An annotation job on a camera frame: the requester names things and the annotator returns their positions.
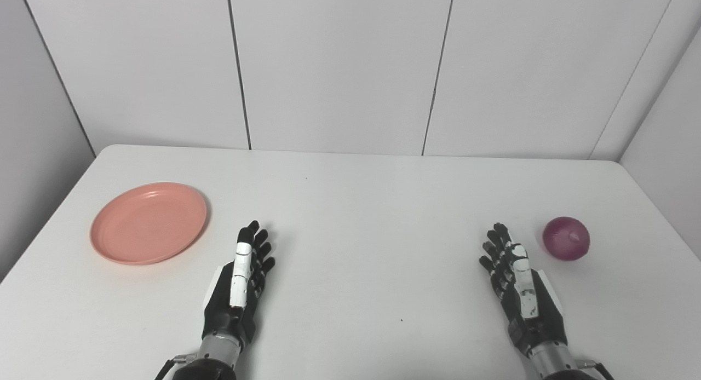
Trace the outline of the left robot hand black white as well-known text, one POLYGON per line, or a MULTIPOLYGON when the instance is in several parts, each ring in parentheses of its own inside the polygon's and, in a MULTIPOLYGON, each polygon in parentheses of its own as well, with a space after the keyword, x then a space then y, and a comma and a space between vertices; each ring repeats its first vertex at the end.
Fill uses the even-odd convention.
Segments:
POLYGON ((239 230, 234 258, 215 273, 204 308, 202 337, 227 333, 246 347, 255 338, 255 313, 275 266, 268 230, 257 220, 239 230))

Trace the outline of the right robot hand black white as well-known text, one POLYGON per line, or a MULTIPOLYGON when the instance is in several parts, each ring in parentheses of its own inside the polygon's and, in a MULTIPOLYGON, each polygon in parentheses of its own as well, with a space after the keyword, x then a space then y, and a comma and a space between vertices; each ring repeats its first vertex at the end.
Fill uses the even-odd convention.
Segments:
POLYGON ((507 318, 515 348, 529 356, 542 343, 568 344, 564 320, 541 275, 531 268, 528 253, 502 223, 487 231, 480 264, 507 318))

